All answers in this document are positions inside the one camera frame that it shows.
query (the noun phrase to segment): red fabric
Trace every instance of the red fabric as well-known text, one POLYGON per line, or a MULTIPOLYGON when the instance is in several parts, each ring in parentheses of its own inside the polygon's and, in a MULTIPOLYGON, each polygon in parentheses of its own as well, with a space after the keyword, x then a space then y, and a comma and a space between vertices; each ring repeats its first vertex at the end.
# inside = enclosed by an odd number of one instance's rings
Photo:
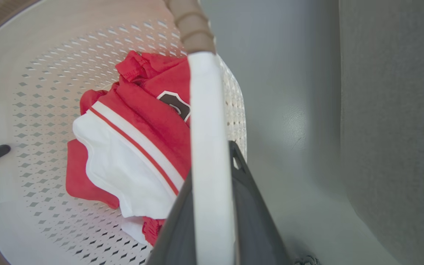
MULTIPOLYGON (((86 113, 99 100, 148 137, 185 179, 191 167, 190 119, 178 115, 179 112, 172 104, 157 98, 167 92, 190 104, 190 69, 187 59, 149 53, 140 56, 131 51, 116 68, 120 74, 119 82, 114 83, 109 92, 85 92, 79 102, 81 114, 86 113)), ((119 200, 96 187, 86 176, 87 159, 84 145, 77 140, 68 143, 68 193, 78 198, 99 200, 117 208, 119 200)), ((165 220, 143 219, 145 223, 142 232, 146 240, 154 245, 165 220)))
POLYGON ((156 240, 160 235, 160 230, 165 224, 165 219, 152 219, 143 217, 142 233, 145 235, 145 240, 151 245, 155 246, 156 240))
POLYGON ((66 191, 73 197, 97 200, 113 209, 119 208, 119 199, 96 187, 86 175, 88 150, 74 139, 68 142, 68 163, 66 165, 66 191))
POLYGON ((108 106, 144 134, 173 164, 183 179, 191 168, 190 131, 175 110, 140 86, 120 76, 99 102, 108 106))
POLYGON ((140 56, 131 51, 123 62, 116 65, 116 69, 125 79, 124 82, 140 86, 155 98, 165 91, 175 92, 190 105, 190 69, 187 57, 175 58, 151 53, 140 56))
POLYGON ((84 92, 79 100, 79 110, 81 111, 81 115, 85 114, 88 109, 96 103, 96 101, 101 97, 107 94, 106 90, 98 90, 94 91, 92 89, 84 92))

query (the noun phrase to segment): basket handle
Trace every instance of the basket handle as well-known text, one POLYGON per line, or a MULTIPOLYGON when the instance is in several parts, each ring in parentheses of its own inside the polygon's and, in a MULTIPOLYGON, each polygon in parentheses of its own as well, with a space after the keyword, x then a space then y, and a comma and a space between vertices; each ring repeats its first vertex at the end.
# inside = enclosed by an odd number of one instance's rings
POLYGON ((190 66, 195 253, 199 265, 233 265, 235 235, 230 152, 215 37, 197 0, 165 0, 190 66))
POLYGON ((188 54, 212 52, 215 54, 215 37, 209 19, 197 0, 165 0, 181 32, 181 42, 188 54))

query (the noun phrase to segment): laundry basket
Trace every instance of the laundry basket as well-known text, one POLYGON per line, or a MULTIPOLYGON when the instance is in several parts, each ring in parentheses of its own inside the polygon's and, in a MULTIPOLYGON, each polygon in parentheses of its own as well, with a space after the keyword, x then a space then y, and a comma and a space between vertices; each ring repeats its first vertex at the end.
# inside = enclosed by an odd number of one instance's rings
MULTIPOLYGON (((109 89, 129 50, 187 55, 173 16, 161 0, 30 2, 0 0, 0 22, 12 17, 0 27, 0 144, 12 147, 0 158, 0 251, 14 265, 146 263, 152 248, 121 231, 119 209, 67 194, 66 143, 81 95, 109 89)), ((243 96, 217 60, 227 137, 246 157, 243 96)))

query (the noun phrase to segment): red stripe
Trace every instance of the red stripe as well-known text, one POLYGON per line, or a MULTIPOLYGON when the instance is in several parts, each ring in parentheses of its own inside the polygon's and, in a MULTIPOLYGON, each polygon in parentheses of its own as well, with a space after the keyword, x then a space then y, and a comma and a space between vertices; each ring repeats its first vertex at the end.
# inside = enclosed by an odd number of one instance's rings
POLYGON ((143 149, 134 139, 132 139, 130 136, 124 133, 119 127, 111 123, 106 117, 104 117, 101 113, 99 113, 97 110, 93 109, 92 107, 89 108, 90 111, 92 111, 96 116, 101 118, 103 121, 105 121, 109 126, 111 126, 114 130, 116 130, 118 133, 120 133, 125 139, 127 139, 131 144, 133 144, 142 154, 148 158, 148 160, 153 164, 153 166, 156 167, 156 169, 161 173, 163 178, 165 178, 166 182, 170 185, 170 188, 173 190, 174 194, 178 195, 178 189, 171 181, 170 177, 166 174, 166 172, 163 170, 163 168, 153 159, 150 154, 148 154, 145 149, 143 149))

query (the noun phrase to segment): clothing pile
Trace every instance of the clothing pile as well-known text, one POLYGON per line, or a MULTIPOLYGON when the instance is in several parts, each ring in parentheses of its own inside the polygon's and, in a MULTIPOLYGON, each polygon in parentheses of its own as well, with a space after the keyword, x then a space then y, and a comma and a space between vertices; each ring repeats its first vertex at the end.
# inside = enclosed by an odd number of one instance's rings
POLYGON ((154 245, 191 167, 187 58, 131 51, 111 90, 89 90, 68 143, 66 190, 118 208, 121 228, 154 245))

